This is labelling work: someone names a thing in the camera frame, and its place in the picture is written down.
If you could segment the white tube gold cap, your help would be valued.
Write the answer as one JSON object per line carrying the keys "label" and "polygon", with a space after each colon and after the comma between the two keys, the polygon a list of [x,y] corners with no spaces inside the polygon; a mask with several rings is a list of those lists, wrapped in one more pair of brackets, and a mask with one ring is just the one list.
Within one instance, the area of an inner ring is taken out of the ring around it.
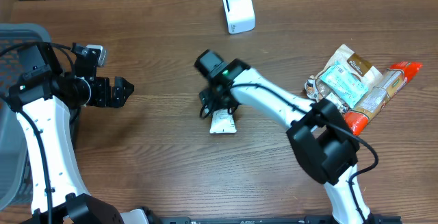
{"label": "white tube gold cap", "polygon": [[233,115],[227,109],[216,110],[212,115],[210,134],[234,134],[236,133]]}

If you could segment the cream brown nut bag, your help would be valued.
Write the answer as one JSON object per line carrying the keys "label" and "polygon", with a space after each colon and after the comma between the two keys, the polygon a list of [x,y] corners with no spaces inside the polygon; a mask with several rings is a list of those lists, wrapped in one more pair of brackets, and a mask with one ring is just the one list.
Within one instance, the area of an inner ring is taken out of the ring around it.
{"label": "cream brown nut bag", "polygon": [[312,75],[307,79],[304,89],[308,98],[317,102],[322,99],[328,99],[335,104],[341,114],[345,114],[352,108],[320,79],[328,67],[334,65],[335,62],[343,64],[355,78],[368,87],[369,90],[366,94],[371,91],[372,87],[382,77],[382,74],[371,62],[363,59],[346,45],[341,45],[328,60],[324,68],[318,74]]}

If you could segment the teal snack packet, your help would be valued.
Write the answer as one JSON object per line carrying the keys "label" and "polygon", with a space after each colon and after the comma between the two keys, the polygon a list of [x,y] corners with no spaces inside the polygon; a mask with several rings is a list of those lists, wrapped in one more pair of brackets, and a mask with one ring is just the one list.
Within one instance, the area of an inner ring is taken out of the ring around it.
{"label": "teal snack packet", "polygon": [[340,62],[335,62],[334,65],[328,67],[320,79],[334,90],[350,108],[355,107],[363,95],[369,90],[366,85],[355,78]]}

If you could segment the orange spaghetti packet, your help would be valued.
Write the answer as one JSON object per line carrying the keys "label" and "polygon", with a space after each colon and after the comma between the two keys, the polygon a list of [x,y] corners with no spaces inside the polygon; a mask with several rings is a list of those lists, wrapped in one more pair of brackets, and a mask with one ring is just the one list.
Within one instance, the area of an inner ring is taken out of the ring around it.
{"label": "orange spaghetti packet", "polygon": [[344,119],[352,133],[358,136],[383,107],[417,75],[422,66],[420,62],[399,62],[391,65],[371,91],[345,114]]}

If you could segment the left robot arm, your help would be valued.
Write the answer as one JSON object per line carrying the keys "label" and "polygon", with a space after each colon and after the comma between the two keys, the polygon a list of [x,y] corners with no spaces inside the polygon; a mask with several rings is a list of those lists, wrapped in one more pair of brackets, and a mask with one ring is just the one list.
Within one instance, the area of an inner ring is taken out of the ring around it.
{"label": "left robot arm", "polygon": [[111,86],[96,70],[104,66],[107,51],[101,45],[22,42],[4,49],[35,48],[41,65],[23,73],[2,99],[16,113],[27,143],[33,179],[32,216],[28,223],[150,224],[149,209],[119,212],[93,197],[86,188],[75,157],[70,127],[84,106],[121,108],[134,86],[116,77]]}

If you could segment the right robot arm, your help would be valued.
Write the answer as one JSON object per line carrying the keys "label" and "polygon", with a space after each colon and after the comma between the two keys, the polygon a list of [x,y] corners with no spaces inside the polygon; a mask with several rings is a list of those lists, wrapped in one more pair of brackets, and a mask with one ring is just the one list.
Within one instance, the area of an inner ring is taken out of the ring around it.
{"label": "right robot arm", "polygon": [[208,82],[203,118],[219,110],[232,114],[241,105],[259,110],[283,127],[300,167],[324,186],[333,220],[369,223],[371,212],[356,181],[359,139],[331,101],[294,95],[247,63],[225,62],[209,49],[197,57],[194,67]]}

